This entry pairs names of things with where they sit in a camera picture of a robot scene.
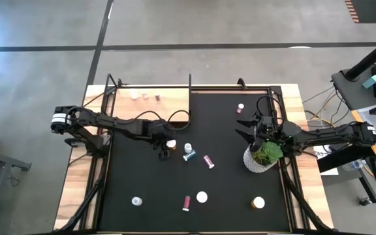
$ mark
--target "white flower pot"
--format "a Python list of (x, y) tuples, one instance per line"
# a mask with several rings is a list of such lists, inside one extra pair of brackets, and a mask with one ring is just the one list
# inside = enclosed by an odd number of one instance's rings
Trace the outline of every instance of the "white flower pot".
[(269, 164), (268, 166), (262, 166), (261, 164), (258, 164), (255, 160), (253, 160), (251, 152), (249, 151), (249, 147), (247, 147), (245, 153), (243, 154), (243, 162), (245, 163), (246, 168), (250, 171), (254, 173), (262, 173), (273, 167), (277, 161)]

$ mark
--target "potted plant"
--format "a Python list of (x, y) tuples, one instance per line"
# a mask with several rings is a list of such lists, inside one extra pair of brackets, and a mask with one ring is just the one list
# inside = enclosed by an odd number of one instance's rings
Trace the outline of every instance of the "potted plant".
[(247, 169), (254, 173), (261, 173), (273, 167), (274, 164), (283, 156), (279, 145), (273, 142), (264, 142), (256, 152), (251, 152), (250, 146), (247, 147), (243, 162)]

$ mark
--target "black table surface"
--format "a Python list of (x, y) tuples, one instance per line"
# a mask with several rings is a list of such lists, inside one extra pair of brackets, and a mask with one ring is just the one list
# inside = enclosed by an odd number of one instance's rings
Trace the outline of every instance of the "black table surface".
[[(114, 133), (112, 154), (102, 203), (101, 231), (114, 232), (286, 232), (287, 207), (278, 165), (256, 174), (243, 164), (247, 143), (234, 130), (256, 110), (258, 94), (192, 94), (191, 126), (176, 134), (177, 150), (159, 161), (145, 142)], [(245, 104), (236, 113), (237, 105)], [(268, 101), (260, 103), (268, 113)], [(191, 143), (196, 155), (185, 162), (183, 146)], [(209, 169), (208, 155), (215, 164)], [(205, 191), (201, 204), (196, 194)], [(131, 199), (139, 196), (141, 206)], [(183, 211), (185, 196), (191, 197)], [(263, 209), (251, 201), (261, 196)]]

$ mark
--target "white bottle cap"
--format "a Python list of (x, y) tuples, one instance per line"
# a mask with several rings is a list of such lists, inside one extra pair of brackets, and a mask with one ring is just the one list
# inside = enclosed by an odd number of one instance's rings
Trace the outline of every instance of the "white bottle cap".
[(176, 140), (169, 140), (167, 143), (166, 143), (166, 146), (168, 148), (174, 148), (176, 146)]
[(134, 99), (134, 100), (138, 98), (138, 94), (135, 89), (130, 89), (130, 97), (131, 99)]
[(131, 199), (131, 203), (135, 206), (140, 206), (142, 205), (143, 200), (140, 197), (135, 196), (134, 198)]
[(193, 151), (193, 147), (191, 146), (190, 143), (186, 143), (183, 148), (184, 148), (186, 153), (190, 153), (190, 152)]
[(206, 192), (199, 192), (197, 195), (196, 195), (196, 200), (199, 202), (199, 203), (205, 203), (208, 199), (208, 196), (206, 194)]
[(262, 209), (265, 206), (265, 200), (260, 196), (257, 196), (253, 199), (253, 205), (258, 209)]

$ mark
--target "concrete floor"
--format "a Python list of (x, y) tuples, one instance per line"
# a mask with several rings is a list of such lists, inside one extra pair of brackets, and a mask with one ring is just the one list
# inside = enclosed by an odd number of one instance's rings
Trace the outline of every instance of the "concrete floor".
[[(0, 0), (0, 46), (94, 46), (107, 0)], [(376, 24), (355, 24), (343, 0), (115, 1), (104, 45), (375, 42)], [(94, 84), (108, 73), (130, 84), (297, 83), (303, 100), (373, 48), (102, 52)], [(0, 52), (0, 153), (31, 161), (0, 203), (0, 234), (51, 230), (70, 149), (49, 130), (55, 106), (80, 104), (94, 53)], [(317, 111), (325, 96), (304, 104)], [(338, 101), (323, 111), (329, 118)], [(339, 116), (346, 109), (342, 107)], [(376, 234), (376, 205), (358, 181), (326, 187), (335, 227)]]

